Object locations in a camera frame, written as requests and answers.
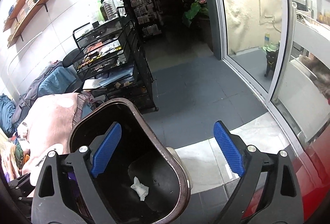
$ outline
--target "tiled wall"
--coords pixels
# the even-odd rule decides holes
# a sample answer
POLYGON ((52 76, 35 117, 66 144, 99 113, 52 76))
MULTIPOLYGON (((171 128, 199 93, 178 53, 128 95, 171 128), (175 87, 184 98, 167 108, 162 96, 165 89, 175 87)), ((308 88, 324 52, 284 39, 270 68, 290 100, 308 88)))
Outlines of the tiled wall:
MULTIPOLYGON (((15 1, 0 0, 0 29, 3 29, 3 20, 7 18, 8 11, 15 1)), ((24 93, 49 61, 62 60, 67 53, 76 48, 72 31, 88 22, 88 1, 90 0, 49 0, 48 12, 42 7, 24 29, 24 41, 19 38, 9 49, 7 39, 13 29, 0 33, 0 76, 4 88, 8 89, 15 100, 19 96, 15 89, 18 89, 20 94, 24 93), (42 34, 16 57, 7 73, 8 65, 19 50, 41 31, 42 34)))

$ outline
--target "white bottle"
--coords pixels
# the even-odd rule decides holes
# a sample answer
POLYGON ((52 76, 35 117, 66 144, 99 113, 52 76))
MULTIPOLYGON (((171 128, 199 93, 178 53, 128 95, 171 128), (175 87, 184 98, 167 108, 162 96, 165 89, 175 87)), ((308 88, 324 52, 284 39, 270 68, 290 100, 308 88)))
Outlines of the white bottle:
POLYGON ((105 12, 107 13, 108 20, 114 19, 116 17, 117 11, 113 0, 104 0, 102 4, 105 12))

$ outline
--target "glass panel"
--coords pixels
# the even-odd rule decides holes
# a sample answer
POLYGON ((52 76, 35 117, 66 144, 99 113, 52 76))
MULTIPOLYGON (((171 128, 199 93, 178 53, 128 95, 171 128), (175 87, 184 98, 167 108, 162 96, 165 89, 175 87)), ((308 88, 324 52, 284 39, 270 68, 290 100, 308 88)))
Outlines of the glass panel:
POLYGON ((293 6, 293 45, 272 102, 306 147, 330 119, 330 0, 293 0, 293 6))
POLYGON ((268 92, 278 58, 281 0, 224 0, 228 55, 268 92))

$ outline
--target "gray cat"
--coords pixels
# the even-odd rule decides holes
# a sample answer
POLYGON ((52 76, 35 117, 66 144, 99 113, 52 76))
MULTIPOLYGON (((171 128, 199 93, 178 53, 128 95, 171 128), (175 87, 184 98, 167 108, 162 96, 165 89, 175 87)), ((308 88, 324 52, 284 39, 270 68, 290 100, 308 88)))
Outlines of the gray cat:
POLYGON ((330 69, 316 57, 310 59, 299 55, 299 60, 315 74, 316 77, 311 74, 310 79, 330 105, 330 69))

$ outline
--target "black cat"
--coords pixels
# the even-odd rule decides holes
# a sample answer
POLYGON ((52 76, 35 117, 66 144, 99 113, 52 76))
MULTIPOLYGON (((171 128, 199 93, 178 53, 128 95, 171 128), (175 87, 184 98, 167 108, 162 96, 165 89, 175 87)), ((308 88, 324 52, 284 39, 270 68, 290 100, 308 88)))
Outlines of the black cat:
POLYGON ((275 71, 277 57, 278 57, 278 50, 277 51, 267 51, 266 50, 266 59, 267 59, 267 69, 265 73, 265 77, 268 77, 269 71, 275 71))

